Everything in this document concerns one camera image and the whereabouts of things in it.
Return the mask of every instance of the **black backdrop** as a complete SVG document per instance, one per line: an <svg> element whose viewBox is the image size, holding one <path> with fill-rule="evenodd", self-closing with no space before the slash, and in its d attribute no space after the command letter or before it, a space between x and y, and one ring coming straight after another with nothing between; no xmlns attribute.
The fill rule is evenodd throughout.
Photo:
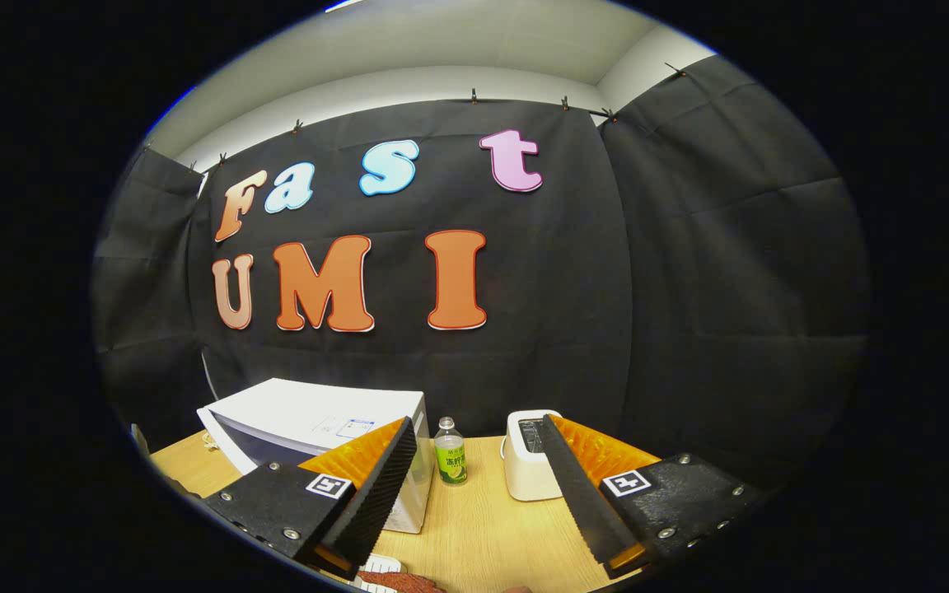
<svg viewBox="0 0 949 593"><path fill-rule="evenodd" d="M719 553L636 589L949 586L949 4L644 5L820 139L875 290L858 392L806 472ZM327 588L152 479L105 406L91 338L101 200L133 147L201 72L295 19L291 5L0 12L0 583ZM44 263L8 265L18 253ZM18 278L39 289L18 297Z"/></svg>
<svg viewBox="0 0 949 593"><path fill-rule="evenodd" d="M632 260L621 434L780 484L862 364L870 278L851 196L806 128L724 57L617 115L602 139Z"/></svg>
<svg viewBox="0 0 949 593"><path fill-rule="evenodd" d="M536 191L500 187L489 150L479 149L480 138L509 128L538 143L539 154L525 158L527 171L543 176ZM419 146L411 184L362 194L366 151L403 139ZM302 161L316 167L309 202L268 214L263 203L272 181ZM226 190L260 170L269 179L254 192L240 231L216 244ZM200 195L189 293L219 397L279 376L421 390L433 423L452 416L465 436L502 434L506 414L541 408L618 431L632 327L629 248L610 162L587 112L520 101L429 101L335 117L230 156L211 169ZM441 331L427 323L436 270L424 240L442 230L485 236L475 256L482 327ZM332 241L351 234L372 240L364 296L376 326L362 334L327 324L279 329L274 249L301 241L320 269ZM234 330L216 311L211 263L242 253L254 256L253 316ZM235 271L230 294L235 307Z"/></svg>
<svg viewBox="0 0 949 593"><path fill-rule="evenodd" d="M200 429L212 401L193 326L189 227L203 176L140 147L109 200L91 271L105 394L152 451Z"/></svg>
<svg viewBox="0 0 949 593"><path fill-rule="evenodd" d="M723 57L685 71L599 131L583 110L523 101L335 117L214 166L195 207L199 176L158 157L163 174L189 180L188 210L178 212L191 221L157 216L143 193L132 196L148 186L136 169L121 196L134 203L117 205L110 225L157 218L140 230L166 233L174 259L122 259L140 271L121 268L132 277L121 282L99 255L98 316L138 327L176 318L188 333L184 345L155 334L102 354L112 363L106 384L146 386L113 399L154 448L166 446L191 434L197 404L211 401L206 385L192 385L206 361L217 397L272 376L421 390L432 421L452 416L472 437L501 434L513 410L557 409L656 455L693 451L776 487L821 442L854 383L869 303L863 241L836 169L777 99ZM494 181L478 142L502 130L538 143L525 158L543 177L536 191ZM419 146L412 183L362 194L365 151L399 139ZM272 180L303 161L316 167L312 198L267 213ZM240 231L215 241L227 189L261 170L268 179ZM486 237L475 277L489 319L474 330L426 323L436 273L424 239L449 229ZM280 330L274 249L300 241L319 268L332 241L350 234L372 240L364 299L376 327ZM219 319L211 265L241 254L254 256L253 312L237 330ZM148 277L160 263L174 273ZM235 271L229 292L240 306ZM173 309L161 293L173 294Z"/></svg>

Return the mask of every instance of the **label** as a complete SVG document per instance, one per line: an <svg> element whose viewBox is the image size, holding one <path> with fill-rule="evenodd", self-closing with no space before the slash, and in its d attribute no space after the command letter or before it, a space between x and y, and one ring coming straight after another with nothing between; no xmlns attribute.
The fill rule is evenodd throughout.
<svg viewBox="0 0 949 593"><path fill-rule="evenodd" d="M344 437L348 439L357 439L358 437L364 436L365 432L368 432L372 425L376 424L372 420L357 420L351 418L349 422L343 425L339 429L339 432L336 432L335 435L338 437Z"/></svg>
<svg viewBox="0 0 949 593"><path fill-rule="evenodd" d="M457 448L437 448L437 472L447 484L459 484L467 480L467 458L464 446Z"/></svg>
<svg viewBox="0 0 949 593"><path fill-rule="evenodd" d="M320 494L321 496L339 500L339 497L343 496L343 492L346 492L346 488L349 488L350 484L353 484L353 482L346 478L336 478L328 474L317 474L317 477L306 485L306 489L314 494Z"/></svg>
<svg viewBox="0 0 949 593"><path fill-rule="evenodd" d="M644 478L636 469L603 478L603 484L606 484L606 487L618 498L651 487L651 482L647 481L647 478Z"/></svg>

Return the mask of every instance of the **white toaster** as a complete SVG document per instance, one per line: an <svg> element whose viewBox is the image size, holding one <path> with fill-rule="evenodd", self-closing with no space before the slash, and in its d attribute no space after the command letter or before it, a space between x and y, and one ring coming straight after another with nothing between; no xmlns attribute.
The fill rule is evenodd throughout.
<svg viewBox="0 0 949 593"><path fill-rule="evenodd" d="M553 409L527 409L507 415L507 435L500 443L500 457L504 460L507 491L516 500L562 496L538 432L546 413L561 416Z"/></svg>

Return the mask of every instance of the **light blue letter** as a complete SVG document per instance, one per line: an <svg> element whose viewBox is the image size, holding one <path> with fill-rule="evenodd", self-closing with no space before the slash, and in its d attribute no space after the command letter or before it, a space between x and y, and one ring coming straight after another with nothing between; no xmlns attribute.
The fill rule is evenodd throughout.
<svg viewBox="0 0 949 593"><path fill-rule="evenodd" d="M312 162L300 162L298 165L289 166L280 172L273 182L276 187L266 198L266 211L275 214L285 208L289 210L301 208L313 195L313 191L310 190L312 181Z"/></svg>
<svg viewBox="0 0 949 593"><path fill-rule="evenodd" d="M365 195L400 192L415 177L410 159L419 156L419 147L412 140L395 140L370 147L362 159L367 175L358 181Z"/></svg>

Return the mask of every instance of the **letter s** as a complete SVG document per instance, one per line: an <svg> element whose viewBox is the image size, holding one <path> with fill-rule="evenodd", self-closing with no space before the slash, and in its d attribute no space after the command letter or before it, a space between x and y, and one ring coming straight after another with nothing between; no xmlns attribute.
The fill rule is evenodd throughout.
<svg viewBox="0 0 949 593"><path fill-rule="evenodd" d="M419 146L412 140L395 140L370 147L361 161L368 171L358 181L362 193L376 195L402 191L415 177L415 165L411 159L418 156Z"/></svg>

